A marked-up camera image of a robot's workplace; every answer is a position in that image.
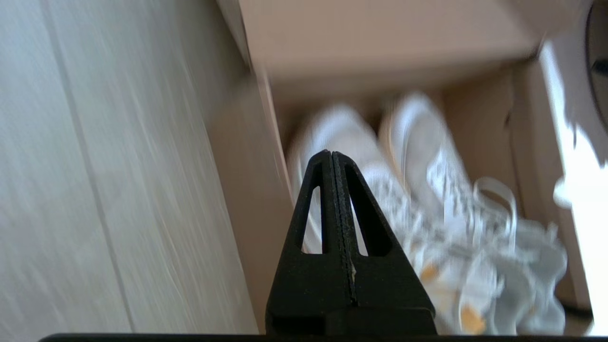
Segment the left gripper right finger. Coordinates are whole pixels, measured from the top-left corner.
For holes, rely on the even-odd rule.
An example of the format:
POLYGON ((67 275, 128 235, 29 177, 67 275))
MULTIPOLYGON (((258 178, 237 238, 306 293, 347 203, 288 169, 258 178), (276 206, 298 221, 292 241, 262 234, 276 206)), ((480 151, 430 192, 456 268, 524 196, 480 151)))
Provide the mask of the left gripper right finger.
POLYGON ((435 334, 435 309, 355 162, 334 152, 348 303, 334 334, 435 334))

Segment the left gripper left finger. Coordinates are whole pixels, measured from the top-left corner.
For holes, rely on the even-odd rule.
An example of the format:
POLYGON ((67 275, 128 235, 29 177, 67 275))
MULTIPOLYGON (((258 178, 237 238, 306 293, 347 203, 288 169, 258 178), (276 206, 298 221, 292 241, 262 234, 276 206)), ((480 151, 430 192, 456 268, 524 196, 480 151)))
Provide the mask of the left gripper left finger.
POLYGON ((325 334, 327 318, 352 305, 348 243, 332 153, 308 162, 266 305, 268 334, 325 334), (322 252, 302 251, 313 191, 321 191, 322 252))

